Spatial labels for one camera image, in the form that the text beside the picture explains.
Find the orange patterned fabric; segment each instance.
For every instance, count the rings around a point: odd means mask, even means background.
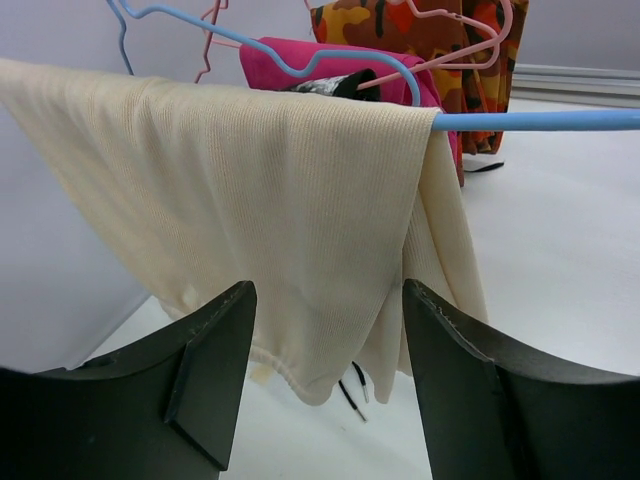
[[[504,13],[498,0],[414,0],[420,11],[444,8],[490,25],[500,31]],[[511,0],[513,27],[500,46],[500,58],[484,70],[433,70],[444,109],[449,113],[506,112],[516,56],[529,0]],[[444,17],[416,18],[406,3],[385,0],[337,0],[311,10],[311,24],[320,43],[354,45],[431,60],[486,40],[484,32]],[[463,59],[482,63],[483,51]],[[495,153],[502,132],[463,132],[459,152]]]

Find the wire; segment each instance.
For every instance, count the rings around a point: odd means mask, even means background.
[[[342,393],[347,399],[347,402],[349,402],[349,405],[351,405],[351,408],[358,414],[358,416],[362,419],[364,423],[367,423],[367,417],[364,416],[364,414],[358,408],[358,405],[356,405],[356,402],[353,401],[353,398],[351,398],[351,395],[349,395],[349,392],[347,391],[347,387],[344,386],[344,383],[342,383],[342,380],[338,380],[338,385],[340,386],[340,390],[342,390]]]
[[[353,368],[356,370],[356,373],[358,374],[358,379],[360,380],[360,385],[362,385],[362,393],[364,393],[364,401],[366,403],[369,403],[369,392],[367,391],[367,379],[364,376],[364,372],[360,368],[360,365],[358,365],[356,362],[351,362],[351,365],[353,365]]]

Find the cream cloth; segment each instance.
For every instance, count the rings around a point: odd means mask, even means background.
[[[0,80],[87,221],[174,318],[255,282],[251,356],[306,403],[352,360],[382,402],[410,372],[405,278],[486,318],[436,109],[11,60]]]

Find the wire hanger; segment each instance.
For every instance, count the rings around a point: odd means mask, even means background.
[[[407,6],[409,7],[409,10],[413,14],[413,16],[416,18],[430,18],[430,17],[451,18],[452,20],[458,20],[461,23],[475,27],[478,30],[482,30],[483,32],[487,33],[489,37],[491,37],[489,38],[489,40],[486,40],[484,42],[472,45],[470,47],[463,48],[461,50],[457,50],[455,52],[451,52],[447,55],[443,55],[442,57],[438,57],[437,59],[432,60],[431,61],[432,63],[427,62],[429,66],[425,66],[425,64],[421,64],[420,70],[412,70],[414,73],[420,72],[427,68],[433,68],[435,66],[437,66],[438,68],[447,69],[447,70],[471,70],[471,69],[482,70],[485,68],[489,68],[494,63],[496,63],[496,61],[500,57],[500,44],[502,43],[502,40],[504,40],[507,37],[507,35],[509,35],[509,32],[511,31],[511,26],[513,25],[513,11],[512,11],[511,2],[509,0],[500,0],[500,5],[504,10],[504,15],[505,15],[504,24],[502,26],[502,30],[500,34],[485,23],[479,22],[478,20],[466,17],[464,15],[460,15],[459,13],[450,12],[444,8],[437,8],[434,10],[427,10],[426,12],[421,12],[418,10],[418,7],[416,7],[416,4],[414,3],[413,0],[386,0],[386,3],[389,3],[391,5],[401,5],[402,3],[406,3]],[[308,10],[312,9],[311,5],[309,5],[309,0],[304,0],[304,4]],[[465,57],[472,53],[480,52],[488,48],[492,48],[493,51],[491,53],[491,57],[485,63],[476,63],[476,64],[446,63],[452,60],[456,60],[458,58]],[[389,78],[389,77],[382,77],[382,78],[376,79],[375,81],[378,82],[380,80],[384,80],[385,78]],[[387,81],[390,81],[393,79],[389,78],[389,80],[376,83],[376,85],[386,83]]]
[[[131,17],[135,19],[144,18],[147,15],[154,12],[165,13],[169,16],[178,18],[179,20],[195,25],[196,27],[204,28],[220,36],[248,45],[252,48],[255,48],[258,51],[266,53],[269,57],[271,57],[271,59],[276,63],[276,65],[280,67],[282,71],[287,73],[287,75],[291,75],[292,77],[296,77],[296,78],[302,78],[302,77],[308,76],[311,72],[313,72],[315,67],[323,58],[354,58],[354,59],[372,60],[372,61],[385,63],[400,72],[400,77],[404,78],[407,81],[407,84],[409,85],[409,90],[411,91],[411,96],[412,96],[412,104],[414,106],[420,105],[420,89],[418,87],[418,82],[416,78],[409,71],[409,69],[402,64],[402,62],[384,53],[356,51],[356,50],[321,50],[316,52],[313,55],[313,57],[311,57],[311,60],[309,61],[308,65],[304,69],[298,70],[287,65],[284,62],[284,60],[282,60],[280,55],[278,55],[278,53],[273,48],[263,43],[260,43],[257,40],[254,40],[252,38],[245,37],[244,35],[240,35],[239,33],[236,33],[232,30],[220,27],[218,25],[211,25],[210,23],[207,23],[204,20],[188,15],[176,8],[168,7],[166,5],[150,5],[141,10],[135,10],[131,8],[127,0],[118,0],[118,2],[120,3],[120,6]],[[109,7],[111,8],[113,13],[118,18],[118,21],[120,22],[120,36],[119,36],[120,55],[122,55],[122,58],[125,62],[127,70],[129,71],[129,74],[133,75],[133,69],[131,68],[131,63],[129,62],[129,57],[127,55],[127,51],[124,45],[124,40],[127,33],[127,23],[124,19],[124,16],[120,12],[120,10],[118,10],[118,8],[116,7],[115,0],[107,0],[107,3],[109,4]]]
[[[120,53],[127,66],[127,70],[133,75],[133,70],[131,69],[131,64],[129,63],[129,58],[124,48],[124,40],[127,32],[126,21],[120,10],[115,6],[115,0],[106,1],[120,23]],[[165,5],[152,5],[142,10],[134,10],[129,6],[127,0],[118,0],[118,2],[130,16],[136,19],[143,18],[153,12],[162,12],[231,40],[246,43],[269,55],[284,72],[296,78],[309,75],[322,58],[363,58],[365,60],[381,61],[402,72],[401,76],[404,76],[407,80],[413,95],[413,104],[419,105],[420,93],[415,77],[402,63],[383,53],[352,50],[321,50],[314,54],[306,68],[296,70],[287,65],[275,50],[267,45],[226,28],[208,24],[180,10]],[[436,115],[432,129],[467,132],[640,130],[640,109],[544,113],[439,113]]]
[[[218,21],[218,14],[220,10],[226,10],[229,8],[229,0],[214,0],[213,7],[204,12],[204,14],[200,17],[200,20],[205,20],[209,15],[211,15],[211,25],[215,25]],[[209,50],[211,50],[211,43],[219,43],[218,41],[213,42],[213,32],[209,30],[205,30],[205,43],[204,43],[204,51],[202,52],[202,60],[204,60],[204,68],[198,72],[194,83],[199,83],[200,79],[203,75],[209,73],[211,71],[211,62],[209,61]],[[224,43],[225,46],[233,46],[228,42]]]

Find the white wall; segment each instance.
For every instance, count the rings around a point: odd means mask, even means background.
[[[530,0],[518,62],[640,71],[640,0]]]

